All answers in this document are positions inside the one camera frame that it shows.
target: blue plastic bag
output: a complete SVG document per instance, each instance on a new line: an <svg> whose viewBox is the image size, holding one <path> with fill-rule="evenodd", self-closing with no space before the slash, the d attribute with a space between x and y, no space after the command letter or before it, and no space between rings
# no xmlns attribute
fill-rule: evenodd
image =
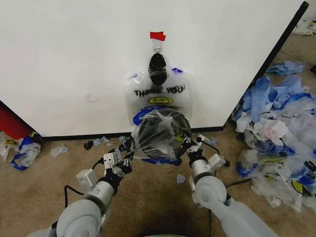
<svg viewBox="0 0 316 237"><path fill-rule="evenodd" d="M40 153L40 144L34 142L34 133L23 138L19 146L19 153L13 157L11 165L17 170L25 170L34 162L37 155Z"/></svg>
<svg viewBox="0 0 316 237"><path fill-rule="evenodd" d="M261 77L251 88L251 120L259 122L266 104L270 103L268 95L271 81L269 77Z"/></svg>
<svg viewBox="0 0 316 237"><path fill-rule="evenodd" d="M275 73L278 76L301 73L305 67L305 62L285 61L284 63L275 64L267 70L267 73Z"/></svg>

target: crumpled plastic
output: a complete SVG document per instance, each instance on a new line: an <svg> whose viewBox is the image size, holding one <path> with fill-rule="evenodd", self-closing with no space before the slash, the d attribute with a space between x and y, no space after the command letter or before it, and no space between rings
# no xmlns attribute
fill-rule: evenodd
<svg viewBox="0 0 316 237"><path fill-rule="evenodd" d="M56 148L52 148L50 150L50 154L52 155L52 157L56 157L58 156L60 153L66 153L68 151L68 148L65 147L64 145L60 146L60 147L56 147Z"/></svg>
<svg viewBox="0 0 316 237"><path fill-rule="evenodd" d="M313 21L300 20L292 33L305 36L316 34L316 23Z"/></svg>
<svg viewBox="0 0 316 237"><path fill-rule="evenodd" d="M259 80L235 116L236 131L252 148L241 152L237 171L272 207L285 203L300 211L306 204L316 210L316 99L298 75L278 86L267 77Z"/></svg>
<svg viewBox="0 0 316 237"><path fill-rule="evenodd" d="M31 136L26 136L20 141L18 154L13 157L11 165L17 170L25 170L34 162L40 153L40 144L34 142Z"/></svg>
<svg viewBox="0 0 316 237"><path fill-rule="evenodd" d="M183 184L186 181L186 177L182 174L177 174L177 184Z"/></svg>
<svg viewBox="0 0 316 237"><path fill-rule="evenodd" d="M4 132L0 131L0 158L5 162L9 150L11 148L15 148L17 143L14 140L11 140L9 136L7 136Z"/></svg>
<svg viewBox="0 0 316 237"><path fill-rule="evenodd" d="M134 152L134 158L153 164L180 164L180 156L185 152L182 143L191 135L189 122L180 112L153 110L132 132L131 152Z"/></svg>
<svg viewBox="0 0 316 237"><path fill-rule="evenodd" d="M267 73L275 73L278 76L301 73L304 70L305 62L285 61L268 68Z"/></svg>
<svg viewBox="0 0 316 237"><path fill-rule="evenodd" d="M316 194L314 162L305 162L290 152L262 153L258 150L244 150L237 162L237 171L244 178L251 178L252 190L264 196L271 207L282 202L301 210L302 197Z"/></svg>
<svg viewBox="0 0 316 237"><path fill-rule="evenodd" d="M242 112L245 112L251 116L251 121L258 122L271 109L283 109L285 105L310 95L302 91L301 78L298 75L288 76L278 86L274 86L269 77L261 77L242 96L242 106L234 120L240 119Z"/></svg>

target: wall baseboard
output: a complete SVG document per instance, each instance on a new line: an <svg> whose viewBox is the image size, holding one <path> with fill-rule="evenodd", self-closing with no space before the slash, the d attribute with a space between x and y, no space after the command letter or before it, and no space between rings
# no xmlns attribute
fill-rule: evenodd
<svg viewBox="0 0 316 237"><path fill-rule="evenodd" d="M224 127L199 127L192 128L192 132L216 132L222 131ZM75 136L54 136L54 137L43 137L44 142L51 141L72 141L72 140L92 140L96 138L102 138L105 136L106 138L120 137L125 136L129 137L130 132L119 132L119 133L101 133L101 134L88 134L88 135L75 135Z"/></svg>

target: plastic wrap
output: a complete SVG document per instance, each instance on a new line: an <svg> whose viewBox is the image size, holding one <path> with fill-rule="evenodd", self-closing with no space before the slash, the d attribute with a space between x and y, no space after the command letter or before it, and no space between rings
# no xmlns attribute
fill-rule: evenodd
<svg viewBox="0 0 316 237"><path fill-rule="evenodd" d="M11 161L13 168L25 170L35 162L35 158L40 153L40 144L34 142L35 140L36 137L34 137L34 133L32 133L30 136L26 136L23 140L19 141L18 154L16 154Z"/></svg>
<svg viewBox="0 0 316 237"><path fill-rule="evenodd" d="M300 211L302 198L316 195L316 161L305 161L291 152L244 150L239 155L237 171L241 177L251 178L254 193L264 196L271 207L284 202Z"/></svg>
<svg viewBox="0 0 316 237"><path fill-rule="evenodd" d="M132 132L131 151L134 158L151 163L181 162L185 152L181 148L186 137L191 137L191 128L183 114L172 109L153 110L143 117Z"/></svg>
<svg viewBox="0 0 316 237"><path fill-rule="evenodd" d="M154 109L170 108L190 119L192 113L191 76L177 68L166 68L166 81L153 84L148 70L133 75L125 83L125 100L130 121L139 125Z"/></svg>
<svg viewBox="0 0 316 237"><path fill-rule="evenodd" d="M0 158L6 161L9 150L16 147L16 142L7 136L4 132L0 131Z"/></svg>

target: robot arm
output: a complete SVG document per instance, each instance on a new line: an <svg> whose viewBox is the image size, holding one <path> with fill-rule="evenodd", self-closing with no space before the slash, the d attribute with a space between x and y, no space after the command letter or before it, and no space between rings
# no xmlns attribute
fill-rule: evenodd
<svg viewBox="0 0 316 237"><path fill-rule="evenodd" d="M190 159L190 186L195 204L210 209L219 218L229 237L277 237L246 205L227 194L223 182L215 177L215 173L228 162L218 154L207 161L202 155L201 146L209 141L202 135L198 136L197 141L187 137L182 145ZM118 151L127 151L128 155L121 159ZM77 180L83 189L84 199L75 201L62 212L57 227L53 225L29 237L100 236L110 215L112 197L118 191L124 175L132 171L132 160L133 152L130 152L129 146L120 146L117 151L110 151L96 163L104 164L104 177L97 179L92 169L81 171Z"/></svg>
<svg viewBox="0 0 316 237"><path fill-rule="evenodd" d="M218 154L206 161L201 149L203 136L199 137L199 143L188 138L184 144L188 147L187 154L192 169L189 182L194 203L210 209L221 221L223 230L229 237L277 237L249 207L235 201L227 193L223 182L214 176L215 171L227 161Z"/></svg>

